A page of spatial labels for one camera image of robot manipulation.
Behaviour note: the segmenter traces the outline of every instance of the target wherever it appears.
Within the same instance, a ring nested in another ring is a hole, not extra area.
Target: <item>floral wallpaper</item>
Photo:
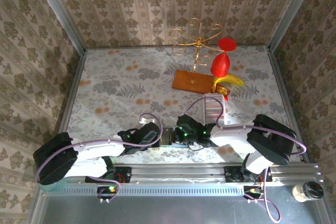
[[[59,124],[78,55],[46,0],[0,0],[0,223],[25,223],[33,152]]]
[[[202,20],[238,44],[268,44],[290,0],[61,0],[86,48],[171,45],[170,31]]]
[[[304,0],[276,50],[309,156],[336,209],[336,0]]]

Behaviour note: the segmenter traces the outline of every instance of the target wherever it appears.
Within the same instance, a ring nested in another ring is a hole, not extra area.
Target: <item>wooden board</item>
[[[177,70],[172,88],[198,94],[206,94],[211,93],[213,81],[214,77],[207,74]]]

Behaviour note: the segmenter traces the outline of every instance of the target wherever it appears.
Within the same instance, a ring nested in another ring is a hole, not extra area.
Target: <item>gold wire ornament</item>
[[[183,35],[189,39],[191,39],[193,42],[192,43],[188,43],[188,44],[182,44],[182,43],[176,43],[173,45],[173,53],[175,55],[184,55],[185,53],[185,49],[184,48],[177,48],[177,46],[195,46],[197,48],[196,50],[196,56],[195,56],[195,62],[194,62],[194,66],[193,66],[193,73],[195,73],[195,69],[196,69],[196,65],[199,64],[201,66],[206,66],[207,64],[210,63],[210,57],[208,55],[204,55],[201,60],[199,60],[199,49],[201,47],[206,47],[209,48],[211,50],[215,50],[215,51],[219,51],[219,52],[224,52],[223,50],[220,49],[216,49],[216,48],[211,48],[208,47],[206,44],[206,42],[208,42],[209,40],[217,37],[218,35],[220,35],[223,32],[223,27],[220,24],[212,24],[211,25],[211,29],[214,30],[216,32],[215,35],[211,36],[210,38],[204,39],[203,37],[201,37],[201,30],[202,30],[202,22],[201,20],[199,20],[198,18],[191,18],[188,21],[188,25],[192,26],[196,26],[198,24],[198,34],[196,37],[192,37],[191,35],[185,33],[185,31],[183,31],[182,29],[179,28],[175,28],[172,30],[171,32],[171,37],[173,39],[178,39],[180,37],[180,35]]]

